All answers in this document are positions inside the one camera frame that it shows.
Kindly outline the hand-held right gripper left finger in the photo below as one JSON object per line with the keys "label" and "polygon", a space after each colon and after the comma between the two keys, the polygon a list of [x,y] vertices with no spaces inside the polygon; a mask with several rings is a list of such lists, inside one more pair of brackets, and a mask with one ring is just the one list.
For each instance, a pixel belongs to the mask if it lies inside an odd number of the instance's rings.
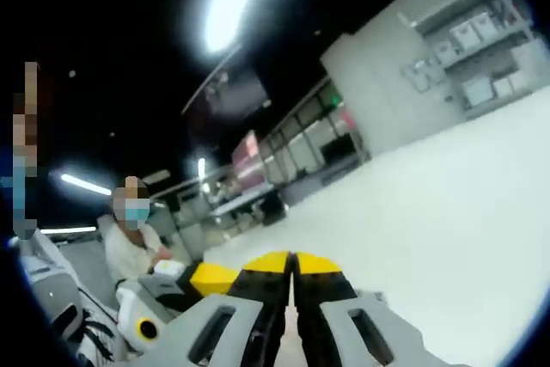
{"label": "hand-held right gripper left finger", "polygon": [[249,261],[226,294],[211,294],[167,325],[170,366],[273,366],[285,330],[292,253]]}

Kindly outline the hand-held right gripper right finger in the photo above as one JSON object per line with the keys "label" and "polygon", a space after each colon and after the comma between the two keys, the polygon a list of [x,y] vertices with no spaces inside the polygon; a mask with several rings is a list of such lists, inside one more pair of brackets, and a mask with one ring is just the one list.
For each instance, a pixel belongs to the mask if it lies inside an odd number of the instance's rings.
{"label": "hand-held right gripper right finger", "polygon": [[310,366],[448,365],[374,293],[357,292],[338,265],[304,252],[291,258],[297,328]]}

